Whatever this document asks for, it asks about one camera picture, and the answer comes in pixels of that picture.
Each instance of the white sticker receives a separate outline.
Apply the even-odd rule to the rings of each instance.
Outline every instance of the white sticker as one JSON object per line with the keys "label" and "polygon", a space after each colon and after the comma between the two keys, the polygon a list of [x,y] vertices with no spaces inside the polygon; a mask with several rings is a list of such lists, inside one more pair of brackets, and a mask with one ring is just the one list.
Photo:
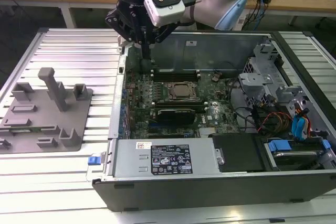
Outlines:
{"label": "white sticker", "polygon": [[196,40],[187,40],[186,46],[187,47],[195,47],[195,46],[197,46],[197,41]]}
{"label": "white sticker", "polygon": [[152,142],[137,142],[136,149],[150,149]]}

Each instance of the motherboard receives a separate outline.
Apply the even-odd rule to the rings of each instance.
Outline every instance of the motherboard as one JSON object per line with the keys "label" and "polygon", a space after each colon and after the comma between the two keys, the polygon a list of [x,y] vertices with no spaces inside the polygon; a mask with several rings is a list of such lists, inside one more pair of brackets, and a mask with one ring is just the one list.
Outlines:
{"label": "motherboard", "polygon": [[230,79],[215,72],[139,74],[127,71],[122,138],[208,137],[238,132],[228,102]]}

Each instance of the table leg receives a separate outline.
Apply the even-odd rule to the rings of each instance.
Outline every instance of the table leg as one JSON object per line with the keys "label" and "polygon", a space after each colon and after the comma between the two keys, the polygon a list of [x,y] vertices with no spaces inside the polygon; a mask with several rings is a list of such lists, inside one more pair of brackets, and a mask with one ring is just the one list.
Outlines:
{"label": "table leg", "polygon": [[298,16],[291,16],[288,25],[293,26]]}
{"label": "table leg", "polygon": [[242,14],[240,15],[240,17],[237,20],[237,23],[235,24],[235,26],[232,28],[233,31],[241,31],[246,19],[246,16],[249,14],[248,9],[243,10]]}
{"label": "table leg", "polygon": [[65,21],[65,24],[67,25],[67,28],[76,28],[76,22],[73,17],[73,14],[71,13],[71,9],[69,5],[64,5],[60,7],[62,11],[62,15]]}

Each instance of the cpu socket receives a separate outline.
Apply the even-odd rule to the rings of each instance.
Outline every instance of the cpu socket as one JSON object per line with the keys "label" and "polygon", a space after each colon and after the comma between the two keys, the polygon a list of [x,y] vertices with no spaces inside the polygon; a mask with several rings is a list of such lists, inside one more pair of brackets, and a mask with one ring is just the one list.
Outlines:
{"label": "cpu socket", "polygon": [[196,85],[192,82],[168,83],[167,88],[169,90],[169,100],[197,100],[195,87]]}

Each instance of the blue latch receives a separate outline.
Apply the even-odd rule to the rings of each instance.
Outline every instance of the blue latch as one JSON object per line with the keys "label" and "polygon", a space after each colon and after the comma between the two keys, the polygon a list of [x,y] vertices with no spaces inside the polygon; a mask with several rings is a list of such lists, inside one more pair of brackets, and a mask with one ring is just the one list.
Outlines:
{"label": "blue latch", "polygon": [[331,148],[330,143],[329,143],[328,140],[326,140],[326,139],[323,139],[323,140],[322,140],[322,144],[323,144],[323,146],[324,146],[324,148],[325,148],[326,150]]}
{"label": "blue latch", "polygon": [[101,157],[89,157],[88,165],[100,165],[101,164]]}
{"label": "blue latch", "polygon": [[268,147],[271,152],[292,150],[288,140],[272,140],[271,142],[268,143]]}

